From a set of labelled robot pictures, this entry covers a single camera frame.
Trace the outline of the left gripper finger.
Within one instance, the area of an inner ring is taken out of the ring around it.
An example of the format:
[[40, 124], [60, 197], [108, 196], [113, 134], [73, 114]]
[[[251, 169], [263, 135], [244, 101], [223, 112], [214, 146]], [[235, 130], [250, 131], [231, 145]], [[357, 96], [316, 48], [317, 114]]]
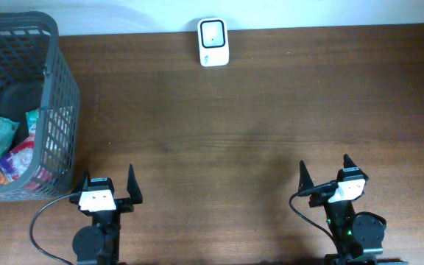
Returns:
[[89, 171], [85, 170], [79, 182], [75, 185], [73, 192], [79, 193], [84, 191], [89, 186], [89, 182], [90, 182]]
[[128, 170], [127, 192], [130, 195], [132, 204], [137, 205], [143, 203], [143, 194], [141, 193], [138, 182], [135, 178], [135, 172], [132, 164], [130, 164]]

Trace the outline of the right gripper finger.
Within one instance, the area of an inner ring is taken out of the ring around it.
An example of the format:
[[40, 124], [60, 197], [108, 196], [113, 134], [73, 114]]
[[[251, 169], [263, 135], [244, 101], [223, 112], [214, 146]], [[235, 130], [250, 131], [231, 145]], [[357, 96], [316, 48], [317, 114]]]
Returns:
[[344, 169], [356, 169], [358, 166], [353, 162], [348, 154], [344, 154], [343, 167]]
[[304, 192], [314, 187], [313, 180], [308, 172], [308, 169], [303, 160], [300, 161], [300, 180], [298, 185], [298, 191]]

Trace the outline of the red floral tissue pack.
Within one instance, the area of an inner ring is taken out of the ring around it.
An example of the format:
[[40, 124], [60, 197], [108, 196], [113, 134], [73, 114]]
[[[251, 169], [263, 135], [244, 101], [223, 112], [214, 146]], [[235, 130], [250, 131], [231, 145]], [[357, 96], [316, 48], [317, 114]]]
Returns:
[[29, 167], [35, 147], [35, 135], [30, 135], [0, 158], [0, 186], [17, 180]]

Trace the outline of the green white tissue pocket pack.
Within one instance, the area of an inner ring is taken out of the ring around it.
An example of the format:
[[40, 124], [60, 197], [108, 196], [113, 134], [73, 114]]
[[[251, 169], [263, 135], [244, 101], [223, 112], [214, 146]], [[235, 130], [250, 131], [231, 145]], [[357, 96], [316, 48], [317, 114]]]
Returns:
[[29, 112], [26, 112], [26, 122], [27, 122], [27, 127], [28, 127], [28, 133], [30, 135], [35, 134], [39, 118], [40, 118], [39, 109], [35, 109], [35, 110], [31, 110]]

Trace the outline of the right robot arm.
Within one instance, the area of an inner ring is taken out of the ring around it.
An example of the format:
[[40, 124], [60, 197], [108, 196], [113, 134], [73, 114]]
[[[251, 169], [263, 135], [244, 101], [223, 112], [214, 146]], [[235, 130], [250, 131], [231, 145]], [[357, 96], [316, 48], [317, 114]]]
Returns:
[[[333, 242], [336, 253], [327, 254], [324, 264], [405, 264], [400, 259], [380, 259], [386, 220], [378, 214], [355, 212], [353, 202], [364, 195], [369, 180], [350, 158], [343, 156], [343, 168], [336, 179], [314, 185], [304, 161], [300, 161], [298, 190], [289, 198], [290, 208], [302, 219], [324, 232]], [[328, 229], [311, 221], [292, 204], [295, 197], [308, 197], [311, 208], [323, 207]]]

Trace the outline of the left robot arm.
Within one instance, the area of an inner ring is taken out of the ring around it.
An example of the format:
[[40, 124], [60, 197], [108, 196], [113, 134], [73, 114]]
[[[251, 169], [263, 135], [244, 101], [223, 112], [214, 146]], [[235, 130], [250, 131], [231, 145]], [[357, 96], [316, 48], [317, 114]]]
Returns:
[[70, 203], [91, 217], [91, 224], [78, 230], [72, 249], [78, 264], [117, 265], [120, 251], [121, 215], [132, 213], [143, 202], [133, 166], [127, 175], [128, 197], [115, 198], [115, 188], [109, 177], [92, 178], [84, 172], [73, 190]]

